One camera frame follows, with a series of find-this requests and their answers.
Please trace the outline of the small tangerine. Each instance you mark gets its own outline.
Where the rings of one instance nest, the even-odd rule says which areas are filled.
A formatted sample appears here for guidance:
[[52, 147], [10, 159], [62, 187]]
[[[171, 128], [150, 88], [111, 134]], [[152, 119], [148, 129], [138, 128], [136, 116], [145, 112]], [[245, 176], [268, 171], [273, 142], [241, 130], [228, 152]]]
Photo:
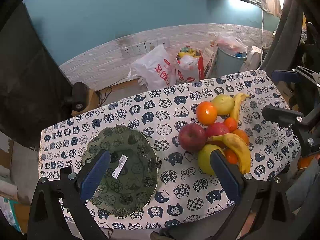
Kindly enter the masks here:
[[230, 164], [236, 165], [238, 163], [238, 158], [236, 154], [230, 148], [225, 148], [223, 152], [224, 152], [225, 158]]
[[238, 122], [232, 117], [228, 117], [227, 119], [225, 119], [223, 124], [228, 128], [230, 132], [233, 132], [238, 128]]
[[245, 131], [241, 129], [236, 129], [235, 131], [233, 131], [233, 134], [239, 136], [247, 145], [249, 145], [249, 137]]

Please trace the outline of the banana with sticker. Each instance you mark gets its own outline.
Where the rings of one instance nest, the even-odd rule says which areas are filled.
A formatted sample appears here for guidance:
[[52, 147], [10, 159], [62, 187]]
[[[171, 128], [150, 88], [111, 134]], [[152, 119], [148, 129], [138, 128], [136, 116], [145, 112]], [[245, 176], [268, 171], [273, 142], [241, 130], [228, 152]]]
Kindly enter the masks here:
[[238, 158], [239, 170], [242, 174], [250, 172], [251, 169], [251, 153], [248, 145], [238, 135], [226, 133], [223, 135], [212, 136], [207, 142], [220, 141], [230, 148]]

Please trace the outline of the yellow green pear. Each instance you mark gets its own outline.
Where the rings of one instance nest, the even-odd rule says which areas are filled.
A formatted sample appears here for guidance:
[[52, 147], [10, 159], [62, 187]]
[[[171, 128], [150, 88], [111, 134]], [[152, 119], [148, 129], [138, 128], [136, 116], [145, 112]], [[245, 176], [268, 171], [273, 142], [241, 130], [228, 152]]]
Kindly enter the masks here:
[[218, 115], [228, 115], [234, 108], [234, 99], [231, 96], [220, 94], [217, 95], [211, 103], [217, 110]]

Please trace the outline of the red apple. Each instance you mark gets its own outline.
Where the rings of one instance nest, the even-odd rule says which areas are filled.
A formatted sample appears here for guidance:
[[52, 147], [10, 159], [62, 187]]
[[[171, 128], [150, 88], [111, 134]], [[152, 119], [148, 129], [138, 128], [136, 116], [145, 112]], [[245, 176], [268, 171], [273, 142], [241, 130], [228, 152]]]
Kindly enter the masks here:
[[178, 140], [184, 150], [197, 153], [205, 146], [207, 137], [200, 125], [187, 124], [179, 131]]
[[212, 136], [224, 135], [229, 132], [230, 131], [229, 131], [228, 127], [222, 122], [215, 122], [215, 123], [209, 125], [205, 130], [207, 138], [210, 138]]

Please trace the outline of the large orange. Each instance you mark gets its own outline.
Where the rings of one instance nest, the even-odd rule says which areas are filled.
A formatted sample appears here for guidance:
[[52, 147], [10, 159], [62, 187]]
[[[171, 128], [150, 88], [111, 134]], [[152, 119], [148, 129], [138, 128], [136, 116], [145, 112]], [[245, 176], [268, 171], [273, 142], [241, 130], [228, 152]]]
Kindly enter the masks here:
[[210, 101], [204, 101], [197, 106], [196, 117], [199, 123], [209, 126], [217, 120], [217, 110]]

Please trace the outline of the white kettle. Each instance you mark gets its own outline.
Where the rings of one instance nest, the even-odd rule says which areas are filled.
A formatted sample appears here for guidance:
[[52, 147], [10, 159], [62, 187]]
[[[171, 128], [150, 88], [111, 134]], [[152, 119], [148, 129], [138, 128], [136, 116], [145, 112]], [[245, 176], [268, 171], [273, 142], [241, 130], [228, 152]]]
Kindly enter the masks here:
[[244, 70], [256, 70], [260, 66], [261, 57], [262, 57], [263, 51], [258, 48], [257, 46], [252, 46], [251, 51], [249, 52], [249, 55], [247, 56]]

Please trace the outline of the green glass plate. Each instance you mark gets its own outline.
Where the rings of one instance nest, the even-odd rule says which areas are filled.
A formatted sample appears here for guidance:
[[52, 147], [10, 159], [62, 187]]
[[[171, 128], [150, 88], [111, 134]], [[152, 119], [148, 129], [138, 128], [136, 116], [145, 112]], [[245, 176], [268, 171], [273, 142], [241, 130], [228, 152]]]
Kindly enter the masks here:
[[91, 162], [100, 150], [110, 153], [110, 164], [91, 203], [117, 217], [143, 209], [158, 181], [156, 152], [147, 138], [124, 125], [107, 127], [88, 143], [82, 165]]

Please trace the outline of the blue trash bin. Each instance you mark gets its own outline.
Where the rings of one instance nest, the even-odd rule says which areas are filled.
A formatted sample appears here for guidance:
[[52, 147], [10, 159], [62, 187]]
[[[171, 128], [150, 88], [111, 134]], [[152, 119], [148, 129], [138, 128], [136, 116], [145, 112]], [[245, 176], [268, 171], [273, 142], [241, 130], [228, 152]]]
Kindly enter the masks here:
[[242, 65], [247, 59], [247, 53], [237, 53], [236, 55], [231, 55], [226, 53], [222, 49], [217, 49], [216, 57], [216, 75], [218, 77], [224, 75], [230, 75], [238, 73]]

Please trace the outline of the cat pattern tablecloth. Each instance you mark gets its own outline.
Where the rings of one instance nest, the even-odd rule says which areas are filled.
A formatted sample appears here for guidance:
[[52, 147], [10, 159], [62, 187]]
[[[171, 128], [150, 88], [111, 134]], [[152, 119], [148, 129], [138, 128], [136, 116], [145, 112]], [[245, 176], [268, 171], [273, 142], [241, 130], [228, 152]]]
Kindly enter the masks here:
[[100, 227], [167, 228], [215, 214], [232, 202], [219, 180], [201, 171], [197, 155], [181, 148], [178, 133], [186, 124], [197, 122], [199, 103], [220, 94], [238, 93], [251, 96], [241, 104], [238, 124], [249, 137], [251, 174], [255, 179], [271, 179], [300, 153], [300, 144], [291, 129], [263, 118], [264, 106], [285, 108], [287, 103], [262, 70], [144, 92], [45, 128], [41, 133], [39, 175], [56, 180], [61, 168], [80, 171], [88, 143], [103, 129], [124, 125], [142, 132], [155, 149], [157, 189], [143, 209], [126, 217], [104, 213], [87, 202]]

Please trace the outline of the black speaker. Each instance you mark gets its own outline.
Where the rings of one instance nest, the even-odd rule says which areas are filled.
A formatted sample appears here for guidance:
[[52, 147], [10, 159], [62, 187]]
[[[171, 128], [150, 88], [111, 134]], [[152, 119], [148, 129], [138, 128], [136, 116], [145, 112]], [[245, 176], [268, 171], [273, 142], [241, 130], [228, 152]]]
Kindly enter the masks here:
[[72, 88], [73, 110], [80, 112], [87, 107], [89, 88], [82, 82], [76, 82]]

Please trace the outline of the black hanging cloth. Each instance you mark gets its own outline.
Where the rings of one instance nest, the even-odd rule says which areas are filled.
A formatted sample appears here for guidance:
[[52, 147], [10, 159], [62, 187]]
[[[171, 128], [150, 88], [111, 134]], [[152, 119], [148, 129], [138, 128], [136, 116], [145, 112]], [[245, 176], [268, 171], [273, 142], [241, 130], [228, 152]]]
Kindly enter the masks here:
[[42, 130], [71, 116], [71, 94], [21, 3], [1, 30], [1, 131], [39, 148]]

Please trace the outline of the white plastic shopping bag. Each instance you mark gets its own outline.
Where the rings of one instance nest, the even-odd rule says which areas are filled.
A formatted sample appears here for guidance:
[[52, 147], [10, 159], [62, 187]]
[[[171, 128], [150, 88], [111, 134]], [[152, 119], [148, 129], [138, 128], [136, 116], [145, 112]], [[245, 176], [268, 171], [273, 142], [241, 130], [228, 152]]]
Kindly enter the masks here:
[[128, 80], [138, 79], [148, 90], [162, 89], [176, 85], [175, 66], [161, 44], [131, 64]]

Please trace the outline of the wall socket strip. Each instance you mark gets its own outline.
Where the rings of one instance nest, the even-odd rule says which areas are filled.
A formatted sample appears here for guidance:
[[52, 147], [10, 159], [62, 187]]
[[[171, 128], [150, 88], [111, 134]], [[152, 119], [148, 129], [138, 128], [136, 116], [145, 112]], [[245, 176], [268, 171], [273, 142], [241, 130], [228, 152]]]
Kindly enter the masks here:
[[134, 45], [125, 46], [120, 49], [121, 55], [124, 58], [129, 58], [137, 55], [142, 55], [152, 51], [158, 45], [163, 45], [164, 48], [170, 47], [170, 41], [167, 37], [161, 37], [154, 40], [140, 42]]

